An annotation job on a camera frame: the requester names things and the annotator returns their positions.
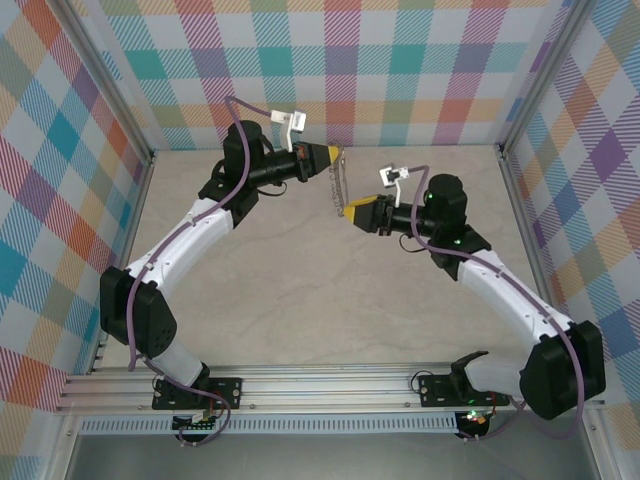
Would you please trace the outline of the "metal keyring with chain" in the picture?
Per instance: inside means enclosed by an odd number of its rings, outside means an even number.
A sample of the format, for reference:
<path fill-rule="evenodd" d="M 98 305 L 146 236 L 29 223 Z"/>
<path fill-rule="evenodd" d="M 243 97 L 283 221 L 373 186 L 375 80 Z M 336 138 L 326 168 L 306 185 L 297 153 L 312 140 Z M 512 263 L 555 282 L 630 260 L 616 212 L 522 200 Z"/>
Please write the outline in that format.
<path fill-rule="evenodd" d="M 339 217 L 345 216 L 345 208 L 349 204 L 348 181 L 346 176 L 345 149 L 338 149 L 338 157 L 329 167 L 331 181 L 331 198 Z"/>

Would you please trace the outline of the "aluminium side rail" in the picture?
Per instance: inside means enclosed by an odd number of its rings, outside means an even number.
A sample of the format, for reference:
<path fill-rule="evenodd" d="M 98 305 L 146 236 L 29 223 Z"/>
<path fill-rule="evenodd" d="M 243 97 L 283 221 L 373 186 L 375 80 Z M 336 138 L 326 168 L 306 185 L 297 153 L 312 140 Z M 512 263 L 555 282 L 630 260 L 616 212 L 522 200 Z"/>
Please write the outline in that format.
<path fill-rule="evenodd" d="M 507 194 L 512 205 L 516 224 L 522 238 L 522 243 L 535 282 L 535 290 L 539 296 L 559 311 L 562 308 L 556 304 L 555 294 L 546 275 L 545 265 L 537 242 L 537 237 L 527 216 L 524 198 L 517 184 L 516 175 L 509 161 L 508 154 L 500 144 L 494 146 L 498 166 L 505 183 Z"/>
<path fill-rule="evenodd" d="M 145 204 L 149 187 L 151 184 L 157 156 L 158 156 L 158 150 L 152 150 L 150 153 L 150 157 L 146 161 L 146 164 L 142 170 L 138 197 L 136 199 L 134 209 L 130 217 L 130 222 L 128 225 L 128 229 L 126 231 L 123 249 L 122 249 L 121 255 L 118 257 L 115 263 L 115 266 L 120 269 L 123 269 L 128 265 L 131 257 L 131 252 L 133 249 L 135 237 L 139 228 L 140 219 L 144 209 L 144 204 Z M 107 340 L 108 340 L 108 334 L 102 330 L 102 327 L 100 326 L 100 322 L 97 322 L 95 335 L 92 338 L 93 349 L 86 363 L 86 369 L 84 372 L 85 375 L 90 375 L 96 369 L 96 364 L 102 359 L 103 354 L 101 353 L 101 351 L 106 345 Z"/>

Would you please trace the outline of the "aluminium frame post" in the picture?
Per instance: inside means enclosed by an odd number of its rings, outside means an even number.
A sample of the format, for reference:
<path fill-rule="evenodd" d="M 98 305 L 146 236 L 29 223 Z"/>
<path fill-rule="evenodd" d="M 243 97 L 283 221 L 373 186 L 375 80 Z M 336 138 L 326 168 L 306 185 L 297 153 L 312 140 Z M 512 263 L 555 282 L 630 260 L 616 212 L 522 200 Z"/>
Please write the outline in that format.
<path fill-rule="evenodd" d="M 548 0 L 536 23 L 490 138 L 498 158 L 509 156 L 555 79 L 598 0 Z"/>
<path fill-rule="evenodd" d="M 82 60 L 87 65 L 87 70 L 104 94 L 126 136 L 132 141 L 135 150 L 143 157 L 145 162 L 151 164 L 153 161 L 153 149 L 144 138 L 142 130 L 125 102 L 113 75 L 86 31 L 81 17 L 77 14 L 71 0 L 50 0 L 50 4 L 59 9 L 59 17 L 65 21 L 65 29 L 70 34 L 72 43 L 78 48 Z"/>

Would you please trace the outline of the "aluminium mounting rail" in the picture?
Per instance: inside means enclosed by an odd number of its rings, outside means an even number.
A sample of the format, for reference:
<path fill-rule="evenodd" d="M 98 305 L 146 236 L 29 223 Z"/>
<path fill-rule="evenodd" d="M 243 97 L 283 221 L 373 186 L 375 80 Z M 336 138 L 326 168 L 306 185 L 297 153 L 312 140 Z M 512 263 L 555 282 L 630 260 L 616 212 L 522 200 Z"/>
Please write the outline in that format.
<path fill-rule="evenodd" d="M 234 414 L 419 413 L 426 395 L 420 377 L 445 373 L 446 364 L 373 364 L 213 367 L 215 378 L 240 378 Z M 157 377 L 147 368 L 128 372 L 99 367 L 69 377 L 58 400 L 60 415 L 153 414 Z"/>

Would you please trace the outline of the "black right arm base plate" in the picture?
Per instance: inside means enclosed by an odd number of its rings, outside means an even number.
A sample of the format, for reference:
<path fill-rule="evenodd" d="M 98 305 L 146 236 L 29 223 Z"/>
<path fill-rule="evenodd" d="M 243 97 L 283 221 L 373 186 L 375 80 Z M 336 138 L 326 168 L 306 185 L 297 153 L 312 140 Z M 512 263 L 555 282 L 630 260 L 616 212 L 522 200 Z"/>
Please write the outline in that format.
<path fill-rule="evenodd" d="M 460 396 L 448 375 L 420 375 L 414 381 L 422 407 L 502 407 L 510 404 L 506 395 L 471 390 Z"/>

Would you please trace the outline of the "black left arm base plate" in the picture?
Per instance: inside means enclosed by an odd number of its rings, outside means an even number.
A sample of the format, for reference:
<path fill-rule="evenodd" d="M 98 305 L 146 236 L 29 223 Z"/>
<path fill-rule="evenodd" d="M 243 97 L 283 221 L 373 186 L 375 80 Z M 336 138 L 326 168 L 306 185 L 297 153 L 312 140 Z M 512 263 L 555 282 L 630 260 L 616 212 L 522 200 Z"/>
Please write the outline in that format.
<path fill-rule="evenodd" d="M 231 409 L 238 409 L 242 395 L 242 378 L 215 378 L 203 380 L 194 389 L 223 398 Z M 220 410 L 223 404 L 210 396 L 194 394 L 181 389 L 165 379 L 157 378 L 153 384 L 153 410 Z"/>

